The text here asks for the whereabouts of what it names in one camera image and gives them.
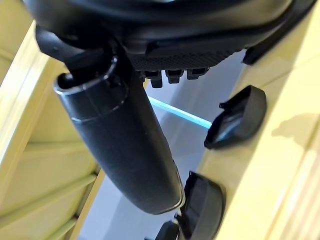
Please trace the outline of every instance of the glowing blue led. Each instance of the glowing blue led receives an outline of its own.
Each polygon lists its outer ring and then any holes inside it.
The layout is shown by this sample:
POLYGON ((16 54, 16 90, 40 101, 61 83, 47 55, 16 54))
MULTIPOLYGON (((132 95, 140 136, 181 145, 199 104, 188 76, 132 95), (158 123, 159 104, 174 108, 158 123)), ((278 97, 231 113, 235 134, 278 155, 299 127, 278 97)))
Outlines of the glowing blue led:
POLYGON ((186 120, 188 120, 188 121, 190 121, 192 123, 200 125, 200 126, 206 128, 206 129, 209 129, 211 127, 212 123, 210 121, 207 121, 205 119, 202 119, 201 117, 195 116, 195 115, 193 115, 191 113, 188 113, 188 112, 183 111, 183 110, 181 110, 179 108, 171 106, 171 105, 169 105, 167 103, 159 101, 159 100, 157 100, 157 99, 155 99, 153 97, 148 96, 148 98, 149 98, 150 103, 153 106, 156 106, 156 107, 158 107, 160 109, 163 109, 163 110, 165 110, 165 111, 167 111, 169 113, 177 115, 177 116, 179 116, 179 117, 181 117, 183 119, 186 119, 186 120))

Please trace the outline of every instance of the black plastic cylinder cover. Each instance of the black plastic cylinder cover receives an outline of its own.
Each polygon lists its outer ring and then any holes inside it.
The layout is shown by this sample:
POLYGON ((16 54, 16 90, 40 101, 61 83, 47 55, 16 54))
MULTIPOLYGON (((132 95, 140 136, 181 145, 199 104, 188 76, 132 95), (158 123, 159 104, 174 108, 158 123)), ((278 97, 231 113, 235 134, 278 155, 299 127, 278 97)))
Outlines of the black plastic cylinder cover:
POLYGON ((100 76, 72 86, 68 78, 60 75, 54 90, 107 177, 147 213, 183 205, 177 167, 141 81, 100 76))

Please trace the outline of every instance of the chair seat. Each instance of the chair seat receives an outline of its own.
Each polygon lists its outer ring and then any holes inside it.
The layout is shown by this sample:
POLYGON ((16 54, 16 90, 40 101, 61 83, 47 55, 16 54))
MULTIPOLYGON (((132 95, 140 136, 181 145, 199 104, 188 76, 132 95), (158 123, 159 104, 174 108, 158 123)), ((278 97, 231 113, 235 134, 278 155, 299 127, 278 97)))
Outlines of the chair seat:
POLYGON ((68 44, 116 37, 137 71, 215 66, 270 36, 299 1, 24 0, 37 24, 68 44))

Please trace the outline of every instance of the white wall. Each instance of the white wall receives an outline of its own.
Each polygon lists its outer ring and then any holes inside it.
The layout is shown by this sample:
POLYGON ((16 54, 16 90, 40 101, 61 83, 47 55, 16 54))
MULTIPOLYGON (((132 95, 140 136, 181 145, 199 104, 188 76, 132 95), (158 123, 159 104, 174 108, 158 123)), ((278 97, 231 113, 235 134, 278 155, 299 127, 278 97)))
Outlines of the white wall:
MULTIPOLYGON (((180 84, 168 84, 164 78, 163 88, 153 89, 149 85, 146 92, 153 98, 212 121, 221 112, 219 103, 229 98, 242 69, 242 58, 242 52, 234 54, 198 80, 187 80, 184 75, 180 84)), ((201 161, 208 130, 161 109, 154 111, 185 182, 189 171, 195 171, 201 161)), ((107 178, 104 181, 108 183, 103 183, 81 232, 84 238, 80 239, 154 239, 161 225, 173 218, 173 212, 157 216, 142 212, 112 188, 107 178)))

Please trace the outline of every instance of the black plastic cap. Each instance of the black plastic cap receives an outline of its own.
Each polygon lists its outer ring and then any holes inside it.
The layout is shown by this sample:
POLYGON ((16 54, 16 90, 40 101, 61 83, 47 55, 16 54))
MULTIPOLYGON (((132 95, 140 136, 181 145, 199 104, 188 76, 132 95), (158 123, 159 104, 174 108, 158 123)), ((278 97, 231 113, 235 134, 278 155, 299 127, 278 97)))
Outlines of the black plastic cap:
POLYGON ((253 137, 265 118, 267 97, 263 90, 249 85, 219 107, 224 112, 208 130, 204 141, 207 149, 229 147, 253 137))

